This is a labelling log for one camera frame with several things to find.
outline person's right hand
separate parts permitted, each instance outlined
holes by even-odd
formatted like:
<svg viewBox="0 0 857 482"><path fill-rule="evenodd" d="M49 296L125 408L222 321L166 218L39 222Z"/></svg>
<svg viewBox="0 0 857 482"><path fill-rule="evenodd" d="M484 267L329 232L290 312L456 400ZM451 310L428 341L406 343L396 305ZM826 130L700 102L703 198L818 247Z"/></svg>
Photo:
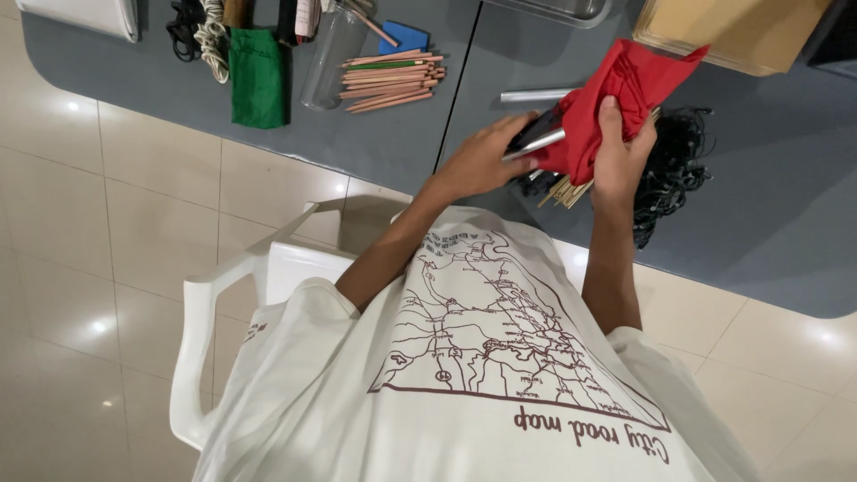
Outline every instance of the person's right hand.
<svg viewBox="0 0 857 482"><path fill-rule="evenodd" d="M652 117L630 142L622 141L622 113L616 98L608 95L598 111L601 147L595 156L595 183L592 206L633 209L634 193L643 174L645 161L655 145L657 133Z"/></svg>

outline white t-shirt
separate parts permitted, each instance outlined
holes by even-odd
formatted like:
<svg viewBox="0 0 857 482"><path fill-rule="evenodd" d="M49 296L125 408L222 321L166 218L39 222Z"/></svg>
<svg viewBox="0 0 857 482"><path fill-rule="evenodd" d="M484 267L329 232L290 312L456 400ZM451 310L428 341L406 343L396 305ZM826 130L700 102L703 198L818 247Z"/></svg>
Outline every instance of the white t-shirt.
<svg viewBox="0 0 857 482"><path fill-rule="evenodd" d="M362 316L321 279L258 310L220 410L194 480L760 480L681 362L476 208Z"/></svg>

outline metal tube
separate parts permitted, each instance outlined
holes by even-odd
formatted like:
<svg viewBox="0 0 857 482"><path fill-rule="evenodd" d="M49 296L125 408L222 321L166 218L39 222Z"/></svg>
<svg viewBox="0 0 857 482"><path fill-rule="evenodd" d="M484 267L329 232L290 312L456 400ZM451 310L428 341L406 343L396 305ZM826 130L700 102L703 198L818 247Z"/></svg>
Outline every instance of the metal tube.
<svg viewBox="0 0 857 482"><path fill-rule="evenodd" d="M547 146L548 144L553 144L554 142L561 141L565 138L566 138L566 132L560 127L559 129L554 130L552 132L548 132L544 136L541 136L538 139L536 139L535 141L530 142L529 144L526 145L526 147L519 150L518 152L509 153L509 154L504 155L503 160L517 159L523 155L529 154L533 151L537 151L538 149L541 149L541 148Z"/></svg>
<svg viewBox="0 0 857 482"><path fill-rule="evenodd" d="M537 100L559 100L577 88L549 88L542 90L509 90L500 94L500 102L534 102Z"/></svg>

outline rope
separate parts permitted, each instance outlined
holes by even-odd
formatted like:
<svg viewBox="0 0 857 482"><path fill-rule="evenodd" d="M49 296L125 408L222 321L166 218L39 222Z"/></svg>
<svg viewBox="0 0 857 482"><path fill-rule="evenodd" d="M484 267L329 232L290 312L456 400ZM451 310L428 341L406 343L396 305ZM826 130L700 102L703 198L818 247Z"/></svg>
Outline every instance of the rope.
<svg viewBox="0 0 857 482"><path fill-rule="evenodd" d="M221 84L229 80L229 65L220 55L217 48L218 39L226 35L223 26L222 0L202 0L202 8L206 11L206 22L200 24L200 29L194 33L194 39L202 48L202 60L211 68L214 78Z"/></svg>

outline person's left hand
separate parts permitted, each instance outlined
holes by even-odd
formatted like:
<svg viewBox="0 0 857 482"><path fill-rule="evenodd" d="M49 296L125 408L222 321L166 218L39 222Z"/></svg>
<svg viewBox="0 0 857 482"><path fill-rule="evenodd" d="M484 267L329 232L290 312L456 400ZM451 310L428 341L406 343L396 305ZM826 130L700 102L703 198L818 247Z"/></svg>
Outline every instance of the person's left hand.
<svg viewBox="0 0 857 482"><path fill-rule="evenodd" d="M429 178L425 188L439 193L444 201L486 193L501 187L509 179L536 169L538 161L522 157L503 161L512 138L538 112L504 117L468 137L461 147Z"/></svg>

